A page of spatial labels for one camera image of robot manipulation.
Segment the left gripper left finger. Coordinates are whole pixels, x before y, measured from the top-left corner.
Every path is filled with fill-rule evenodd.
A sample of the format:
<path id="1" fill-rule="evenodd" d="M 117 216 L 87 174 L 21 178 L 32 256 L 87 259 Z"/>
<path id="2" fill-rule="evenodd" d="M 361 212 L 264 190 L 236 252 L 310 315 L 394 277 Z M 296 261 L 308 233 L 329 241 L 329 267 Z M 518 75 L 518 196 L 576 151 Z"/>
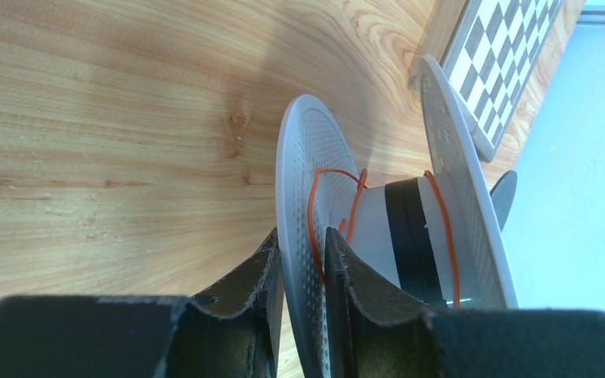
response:
<path id="1" fill-rule="evenodd" d="M 270 232 L 192 296 L 7 296 L 0 377 L 274 377 L 283 293 Z"/>

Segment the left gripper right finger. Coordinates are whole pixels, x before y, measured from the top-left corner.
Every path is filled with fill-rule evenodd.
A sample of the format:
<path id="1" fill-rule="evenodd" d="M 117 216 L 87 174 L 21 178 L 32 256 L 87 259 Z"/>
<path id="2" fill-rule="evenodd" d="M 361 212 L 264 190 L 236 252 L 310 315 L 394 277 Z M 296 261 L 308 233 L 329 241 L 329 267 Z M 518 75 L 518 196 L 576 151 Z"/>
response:
<path id="1" fill-rule="evenodd" d="M 605 377 L 605 312 L 434 309 L 325 236 L 333 377 Z"/>

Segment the white cable spool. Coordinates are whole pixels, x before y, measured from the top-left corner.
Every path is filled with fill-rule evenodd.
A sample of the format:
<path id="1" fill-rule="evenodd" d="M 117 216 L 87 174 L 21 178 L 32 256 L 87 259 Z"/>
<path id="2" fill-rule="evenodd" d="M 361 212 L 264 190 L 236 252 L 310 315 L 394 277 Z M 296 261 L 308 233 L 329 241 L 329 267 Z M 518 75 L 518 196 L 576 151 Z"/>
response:
<path id="1" fill-rule="evenodd" d="M 432 169 L 366 186 L 328 107 L 311 94 L 281 122 L 275 174 L 278 244 L 299 360 L 330 376 L 325 233 L 336 229 L 371 269 L 432 306 L 508 309 L 517 299 L 490 190 L 455 91 L 431 55 L 417 65 Z"/>

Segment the black cable spool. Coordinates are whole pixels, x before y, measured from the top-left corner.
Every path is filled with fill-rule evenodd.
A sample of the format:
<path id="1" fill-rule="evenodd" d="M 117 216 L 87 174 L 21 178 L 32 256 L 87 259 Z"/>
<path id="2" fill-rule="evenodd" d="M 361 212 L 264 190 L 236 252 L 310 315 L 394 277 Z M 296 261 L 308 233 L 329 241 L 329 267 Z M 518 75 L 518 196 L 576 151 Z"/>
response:
<path id="1" fill-rule="evenodd" d="M 490 190 L 493 208 L 499 229 L 503 230 L 514 201 L 518 185 L 518 174 L 514 170 L 506 171 Z"/>

